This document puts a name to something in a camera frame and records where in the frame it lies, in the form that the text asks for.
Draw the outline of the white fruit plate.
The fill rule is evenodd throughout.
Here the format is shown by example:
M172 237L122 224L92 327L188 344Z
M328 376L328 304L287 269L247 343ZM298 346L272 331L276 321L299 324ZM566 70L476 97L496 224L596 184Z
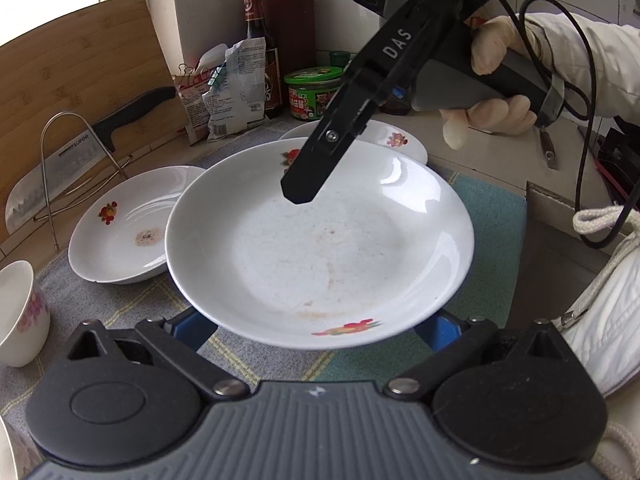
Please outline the white fruit plate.
M166 272L168 218L203 172L195 166L157 168L98 198L70 238L68 262L75 274L91 283L128 285Z
M370 119L358 139L362 142L389 148L420 162L420 164L427 164L428 156L424 145L412 134L387 122Z

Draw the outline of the bamboo cutting board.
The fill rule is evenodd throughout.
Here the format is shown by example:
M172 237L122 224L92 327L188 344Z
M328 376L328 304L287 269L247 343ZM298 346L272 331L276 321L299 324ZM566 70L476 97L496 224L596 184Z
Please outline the bamboo cutting board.
M88 125L174 82L145 0L106 0L1 48L1 197Z

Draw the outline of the dark red knife holder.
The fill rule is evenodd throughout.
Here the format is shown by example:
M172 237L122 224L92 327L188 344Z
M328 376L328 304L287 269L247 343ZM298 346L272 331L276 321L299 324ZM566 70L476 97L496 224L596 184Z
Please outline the dark red knife holder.
M280 83L296 70L317 65L314 0L262 0L266 25L278 48Z

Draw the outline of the dark soy sauce bottle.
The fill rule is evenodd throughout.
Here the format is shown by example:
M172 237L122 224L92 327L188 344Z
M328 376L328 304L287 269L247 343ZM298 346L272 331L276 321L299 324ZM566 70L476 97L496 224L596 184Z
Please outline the dark soy sauce bottle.
M273 118L282 112L283 107L278 48L269 35L262 0L243 0L243 4L246 36L250 40L258 40L258 46L262 46L265 112Z

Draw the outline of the white floral bowl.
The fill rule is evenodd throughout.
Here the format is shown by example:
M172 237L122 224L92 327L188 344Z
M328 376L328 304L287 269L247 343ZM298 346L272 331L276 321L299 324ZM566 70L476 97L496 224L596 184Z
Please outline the white floral bowl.
M1 270L0 280L1 363L19 368L42 350L51 313L28 261L10 263Z

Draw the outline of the green lid sauce jar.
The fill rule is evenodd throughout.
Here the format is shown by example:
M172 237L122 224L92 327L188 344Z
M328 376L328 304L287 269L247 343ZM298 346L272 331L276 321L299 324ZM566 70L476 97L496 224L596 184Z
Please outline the green lid sauce jar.
M319 120L342 84L341 67L321 66L285 76L291 115L303 122Z

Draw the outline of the grey teal checked mat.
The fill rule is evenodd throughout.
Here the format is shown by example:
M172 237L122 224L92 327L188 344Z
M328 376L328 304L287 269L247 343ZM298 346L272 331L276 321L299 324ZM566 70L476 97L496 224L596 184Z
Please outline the grey teal checked mat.
M357 143L310 204L282 197L297 139L235 141L204 162L183 217L183 258L132 285L90 283L65 256L40 273L50 334L1 371L1 415L22 426L36 385L83 320L130 328L199 307L209 361L263 380L386 382L430 349L413 330L438 308L504 324L522 251L522 196Z

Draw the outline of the black handled kitchen knife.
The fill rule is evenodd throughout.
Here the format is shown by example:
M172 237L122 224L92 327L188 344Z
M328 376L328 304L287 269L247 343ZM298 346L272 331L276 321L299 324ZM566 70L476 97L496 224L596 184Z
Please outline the black handled kitchen knife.
M176 96L174 87L160 87L145 92L46 156L9 192L4 214L8 233L13 234L35 218L51 200L88 174L103 159L116 162L113 133L137 122Z

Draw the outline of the white fruit-pattern plate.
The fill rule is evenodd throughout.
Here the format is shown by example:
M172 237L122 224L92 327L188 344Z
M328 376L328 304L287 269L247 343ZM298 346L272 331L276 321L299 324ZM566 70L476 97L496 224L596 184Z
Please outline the white fruit-pattern plate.
M301 147L248 148L180 196L165 252L186 300L235 335L296 350L372 344L442 308L474 255L452 187L410 157L356 142L316 198L294 205L281 179Z

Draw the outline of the white plastic food bag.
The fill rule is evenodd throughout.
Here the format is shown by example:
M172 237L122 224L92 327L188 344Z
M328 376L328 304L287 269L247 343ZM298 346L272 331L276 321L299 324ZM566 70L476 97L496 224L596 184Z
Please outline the white plastic food bag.
M265 119L264 58L258 40L209 49L197 66L182 66L174 77L189 116L186 135L194 144L234 136Z

